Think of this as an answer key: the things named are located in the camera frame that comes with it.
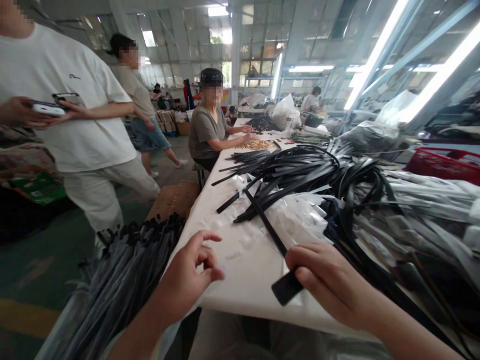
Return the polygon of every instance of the red basket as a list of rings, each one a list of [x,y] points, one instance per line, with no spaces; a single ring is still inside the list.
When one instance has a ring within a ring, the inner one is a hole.
[[[405,170],[446,180],[465,180],[480,186],[480,156],[473,152],[420,147]]]

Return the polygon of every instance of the denim shorts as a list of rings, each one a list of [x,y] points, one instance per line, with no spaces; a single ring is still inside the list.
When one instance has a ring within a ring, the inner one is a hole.
[[[153,118],[151,122],[155,125],[155,131],[150,131],[147,128],[147,125],[145,125],[145,122],[138,117],[131,120],[131,129],[138,140],[138,151],[146,153],[155,150],[170,149],[172,145],[170,145],[169,141],[160,130],[157,119]]]

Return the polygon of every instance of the gray t-shirt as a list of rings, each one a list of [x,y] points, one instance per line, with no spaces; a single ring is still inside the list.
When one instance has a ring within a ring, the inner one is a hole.
[[[150,93],[137,79],[133,71],[126,66],[118,66],[113,70],[113,73],[121,87],[133,98],[133,103],[148,116],[149,119],[155,119],[155,109],[150,101]]]
[[[209,111],[198,105],[191,115],[190,135],[188,137],[188,149],[192,159],[212,159],[218,156],[207,142],[208,140],[225,139],[225,130],[229,127],[225,121],[222,109],[216,107],[217,122],[210,115]]]

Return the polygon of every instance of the hand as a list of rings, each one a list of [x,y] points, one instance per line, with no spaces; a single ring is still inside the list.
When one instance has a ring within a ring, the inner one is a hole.
[[[254,128],[251,127],[250,125],[243,125],[241,127],[241,132],[244,133],[244,134],[251,133],[253,130],[254,130]]]
[[[243,136],[244,141],[257,140],[258,138],[259,136],[257,134],[251,132]]]
[[[0,124],[9,127],[26,127],[45,130],[58,122],[58,118],[32,110],[32,99],[24,96],[12,97],[0,105]]]
[[[148,131],[155,131],[157,129],[155,127],[155,124],[152,122],[152,120],[145,120],[145,125]]]
[[[59,122],[65,122],[74,119],[93,119],[92,112],[83,106],[74,105],[68,101],[60,101],[60,105],[69,109],[69,111],[62,117],[59,117]]]
[[[168,325],[185,317],[211,283],[225,279],[217,266],[214,251],[203,245],[204,241],[222,241],[213,231],[202,230],[191,237],[171,261],[155,292],[158,292],[159,309],[165,309]],[[197,266],[203,264],[204,271],[197,274]]]
[[[373,332],[380,310],[393,303],[374,289],[330,244],[311,243],[292,247],[286,264],[295,268],[298,281],[340,323]]]

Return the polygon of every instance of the white table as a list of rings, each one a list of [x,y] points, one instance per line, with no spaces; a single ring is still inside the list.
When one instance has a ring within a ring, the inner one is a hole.
[[[248,120],[239,118],[235,126],[240,127]],[[242,135],[240,133],[231,135],[231,137]],[[268,135],[265,132],[260,138],[263,140],[278,139],[280,135]],[[283,149],[294,146],[286,145],[285,140],[282,140],[279,144]],[[220,169],[234,165],[232,161],[226,160],[226,158],[229,158],[232,153],[244,151],[250,150],[233,148],[223,150],[220,153],[212,173],[191,209],[190,216],[172,257],[187,243],[190,236],[196,231],[208,230],[197,228],[199,221],[205,217],[211,216],[212,220],[215,217],[219,217],[216,209],[234,193],[225,193],[226,188],[228,189],[225,182],[216,186],[212,186],[212,183],[229,174],[228,171],[219,172]],[[245,236],[244,226],[244,223],[227,224],[217,230],[223,237],[222,242],[208,242],[208,245],[215,251],[219,266],[225,271],[226,279],[218,281],[208,288],[201,299],[200,305],[202,307],[228,313],[284,321],[330,333],[372,339],[366,333],[354,331],[338,323],[306,290],[301,293],[303,305],[288,304],[282,307],[279,304],[271,286],[281,277],[284,260],[270,236],[262,241],[257,240],[250,250],[228,260],[226,257],[231,255],[234,249],[242,247],[239,240]]]

